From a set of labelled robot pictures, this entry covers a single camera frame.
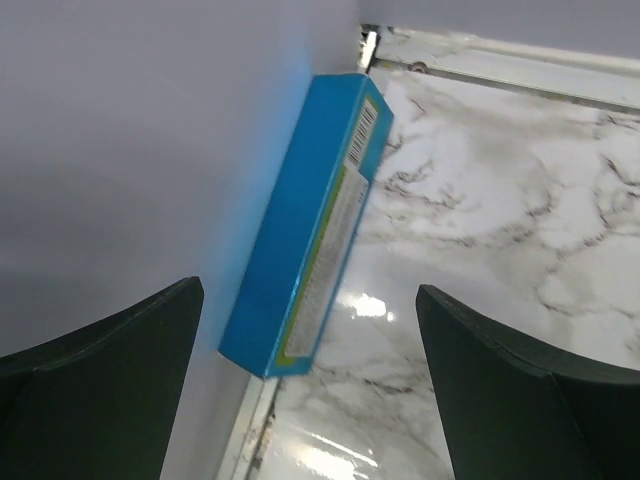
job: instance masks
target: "box label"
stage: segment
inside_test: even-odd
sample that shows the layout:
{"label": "box label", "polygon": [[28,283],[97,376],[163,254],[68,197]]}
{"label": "box label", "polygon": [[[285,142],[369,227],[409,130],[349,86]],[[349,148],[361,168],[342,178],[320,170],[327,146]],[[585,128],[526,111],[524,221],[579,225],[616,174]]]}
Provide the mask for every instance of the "box label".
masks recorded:
{"label": "box label", "polygon": [[364,154],[367,153],[367,147],[369,146],[369,140],[371,140],[371,134],[377,118],[378,110],[376,110],[371,100],[365,97],[356,127],[353,129],[349,148],[347,149],[347,158],[356,168],[360,168]]}
{"label": "box label", "polygon": [[285,358],[281,354],[279,359],[284,363],[287,358],[311,356],[364,203],[369,182],[350,165],[350,154],[347,158],[289,317]]}

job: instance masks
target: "white label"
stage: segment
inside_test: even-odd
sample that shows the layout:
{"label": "white label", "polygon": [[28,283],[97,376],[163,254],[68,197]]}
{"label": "white label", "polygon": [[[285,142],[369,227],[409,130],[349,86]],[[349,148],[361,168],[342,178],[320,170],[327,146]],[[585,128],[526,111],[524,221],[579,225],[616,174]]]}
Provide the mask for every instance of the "white label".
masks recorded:
{"label": "white label", "polygon": [[347,158],[356,168],[360,168],[364,154],[367,153],[367,147],[369,146],[369,140],[377,118],[378,111],[369,99],[365,97],[356,127],[351,136],[349,149],[347,150]]}
{"label": "white label", "polygon": [[311,272],[298,293],[293,328],[285,349],[287,357],[308,357],[313,352],[367,193],[369,182],[359,172],[344,165],[342,169],[342,184],[326,227],[320,232],[322,237],[315,258],[311,259]]}

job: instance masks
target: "marble floor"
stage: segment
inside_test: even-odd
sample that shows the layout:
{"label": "marble floor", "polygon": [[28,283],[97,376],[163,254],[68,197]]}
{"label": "marble floor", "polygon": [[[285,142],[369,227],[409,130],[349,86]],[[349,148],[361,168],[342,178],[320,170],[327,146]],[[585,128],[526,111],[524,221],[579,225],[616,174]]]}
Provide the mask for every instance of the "marble floor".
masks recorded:
{"label": "marble floor", "polygon": [[408,72],[385,90],[386,156],[315,368],[277,396],[260,480],[453,478],[422,283],[640,369],[640,118]]}

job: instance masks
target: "barcode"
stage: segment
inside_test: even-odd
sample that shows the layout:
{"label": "barcode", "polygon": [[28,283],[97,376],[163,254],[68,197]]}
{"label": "barcode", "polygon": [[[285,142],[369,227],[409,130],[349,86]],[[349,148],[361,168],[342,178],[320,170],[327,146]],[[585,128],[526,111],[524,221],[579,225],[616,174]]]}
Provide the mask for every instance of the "barcode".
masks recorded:
{"label": "barcode", "polygon": [[378,111],[369,99],[365,98],[347,151],[349,161],[358,168],[360,168],[364,154],[367,153],[367,146],[376,124],[376,118],[378,118]]}

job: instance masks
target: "cardboard box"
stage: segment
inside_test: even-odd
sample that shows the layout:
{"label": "cardboard box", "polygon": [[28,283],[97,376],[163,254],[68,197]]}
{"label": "cardboard box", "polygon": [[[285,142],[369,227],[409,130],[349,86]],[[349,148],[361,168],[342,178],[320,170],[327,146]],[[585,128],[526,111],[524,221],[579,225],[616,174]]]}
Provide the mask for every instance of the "cardboard box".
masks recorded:
{"label": "cardboard box", "polygon": [[313,79],[220,352],[260,377],[313,362],[393,115],[366,75]]}

